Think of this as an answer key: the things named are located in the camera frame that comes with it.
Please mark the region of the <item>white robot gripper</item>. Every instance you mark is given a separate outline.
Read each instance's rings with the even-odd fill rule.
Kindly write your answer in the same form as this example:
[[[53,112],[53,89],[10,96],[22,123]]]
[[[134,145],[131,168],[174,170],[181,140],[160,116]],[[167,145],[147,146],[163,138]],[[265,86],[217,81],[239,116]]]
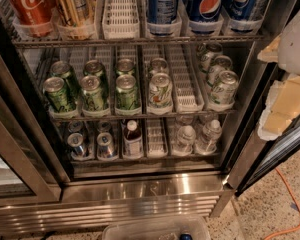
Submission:
[[[258,136],[275,140],[300,115],[300,10],[278,35],[257,55],[257,59],[278,66],[291,74],[285,81],[275,80],[270,87],[259,119]]]

